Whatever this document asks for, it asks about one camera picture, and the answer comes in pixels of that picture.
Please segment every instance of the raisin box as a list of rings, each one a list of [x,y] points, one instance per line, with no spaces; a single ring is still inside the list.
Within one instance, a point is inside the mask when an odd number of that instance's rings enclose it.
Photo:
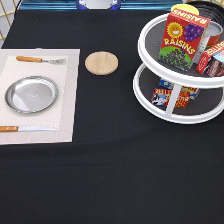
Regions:
[[[172,90],[167,89],[154,89],[152,104],[157,106],[167,106],[169,103],[170,96],[172,94]],[[180,92],[179,97],[177,98],[177,102],[175,107],[186,107],[189,102],[190,94],[189,92]]]
[[[166,81],[165,79],[162,79],[162,78],[160,78],[159,85],[163,86],[163,87],[165,87],[167,89],[171,89],[171,90],[174,87],[173,83],[168,82],[168,81]],[[182,92],[189,92],[190,99],[194,100],[198,96],[200,89],[199,88],[192,88],[192,87],[182,86],[181,91]]]
[[[187,71],[203,45],[205,33],[211,19],[194,15],[180,9],[169,13],[165,26],[159,61]]]
[[[196,70],[201,74],[207,73],[212,57],[223,50],[224,50],[224,41],[204,51],[204,53],[200,58],[200,61],[198,62]]]

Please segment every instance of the placemat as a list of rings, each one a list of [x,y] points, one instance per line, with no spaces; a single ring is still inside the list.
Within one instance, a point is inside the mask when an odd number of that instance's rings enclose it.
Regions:
[[[66,58],[60,65],[49,63],[20,62],[16,56],[41,57],[44,59]],[[0,51],[0,125],[47,126],[58,131],[0,133],[0,144],[53,143],[72,141],[79,50],[30,49]],[[15,81],[28,76],[45,76],[58,86],[56,101],[47,109],[21,114],[5,103],[5,92]]]

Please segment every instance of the utensil handle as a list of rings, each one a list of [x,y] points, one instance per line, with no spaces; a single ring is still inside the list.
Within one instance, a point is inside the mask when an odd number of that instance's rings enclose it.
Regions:
[[[18,61],[42,62],[42,59],[41,58],[33,58],[33,57],[17,56],[16,59]]]
[[[16,132],[18,129],[18,126],[0,126],[0,132]]]

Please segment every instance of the metal plate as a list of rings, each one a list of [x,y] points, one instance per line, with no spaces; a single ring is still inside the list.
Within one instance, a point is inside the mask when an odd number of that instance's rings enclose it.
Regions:
[[[49,107],[57,94],[57,85],[51,79],[30,76],[12,84],[6,91],[5,101],[17,112],[34,113]]]

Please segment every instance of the wooden coaster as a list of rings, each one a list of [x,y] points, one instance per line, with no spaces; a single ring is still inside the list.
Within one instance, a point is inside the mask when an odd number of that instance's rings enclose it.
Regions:
[[[100,51],[90,54],[85,61],[86,68],[95,75],[108,75],[118,67],[118,59],[115,55]]]

